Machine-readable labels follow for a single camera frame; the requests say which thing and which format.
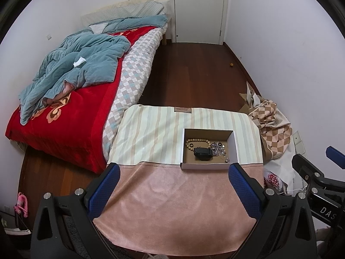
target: brown leather label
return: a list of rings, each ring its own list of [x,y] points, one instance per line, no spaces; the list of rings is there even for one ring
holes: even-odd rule
[[[180,112],[180,113],[192,113],[192,108],[183,108],[183,107],[175,107],[174,109],[175,112]]]

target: door frame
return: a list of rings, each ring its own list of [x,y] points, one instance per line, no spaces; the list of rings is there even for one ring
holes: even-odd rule
[[[172,11],[172,17],[170,20],[171,42],[176,43],[175,0],[170,0],[170,5],[171,5],[171,11]],[[229,6],[229,0],[224,0],[223,16],[221,19],[221,27],[220,27],[221,33],[220,33],[219,42],[218,42],[219,45],[223,45],[223,42],[224,42],[227,15],[228,15],[228,6]]]

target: blue comforter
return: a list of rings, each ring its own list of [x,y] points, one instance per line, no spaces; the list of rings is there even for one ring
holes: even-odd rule
[[[122,19],[110,21],[107,32],[118,32],[142,26],[161,27],[167,19],[164,16],[142,19]],[[94,34],[83,30],[65,38],[61,46],[50,52],[36,75],[32,84],[19,95],[20,123],[25,125],[36,111],[46,105],[47,99],[53,99],[61,93],[66,82],[75,89],[93,84],[113,82],[118,59],[130,48],[130,42],[124,36]],[[73,66],[79,58],[86,62]]]

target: wooden bead bracelet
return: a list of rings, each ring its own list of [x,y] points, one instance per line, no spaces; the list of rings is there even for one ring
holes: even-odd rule
[[[186,141],[186,147],[191,151],[194,150],[194,145],[191,142],[206,142],[208,144],[208,148],[211,148],[211,142],[208,139],[199,139],[199,138],[195,139],[194,138],[194,139],[188,139]]]

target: checkered bed sheet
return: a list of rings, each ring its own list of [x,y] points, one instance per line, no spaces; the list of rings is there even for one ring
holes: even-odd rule
[[[156,50],[168,25],[155,28],[140,37],[122,63],[119,88],[103,129],[103,154],[106,161],[124,112],[137,104],[151,73]]]

